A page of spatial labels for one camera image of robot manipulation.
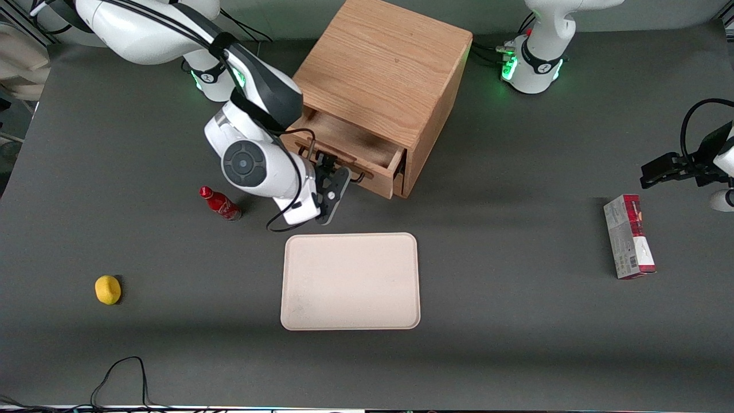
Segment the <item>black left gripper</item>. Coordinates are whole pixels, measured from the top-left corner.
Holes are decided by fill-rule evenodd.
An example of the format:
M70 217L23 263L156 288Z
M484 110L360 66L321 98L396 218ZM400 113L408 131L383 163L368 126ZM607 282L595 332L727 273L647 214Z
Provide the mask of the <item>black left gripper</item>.
M724 151L732 150L732 122L729 122L702 139L699 149L689 152L686 133L681 134L681 153L668 152L642 165L640 184L643 190L666 181L682 181L694 178L697 186L719 182L732 187L732 172L715 165L714 159Z

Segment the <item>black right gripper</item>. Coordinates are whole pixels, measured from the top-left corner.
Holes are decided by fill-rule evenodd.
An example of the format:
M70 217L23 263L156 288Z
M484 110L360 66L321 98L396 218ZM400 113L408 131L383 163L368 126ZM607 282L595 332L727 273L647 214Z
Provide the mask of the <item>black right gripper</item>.
M315 217L315 222L319 225L328 225L333 219L350 178L351 170L348 167L340 167L338 157L317 153L313 201L315 206L319 207L319 214Z

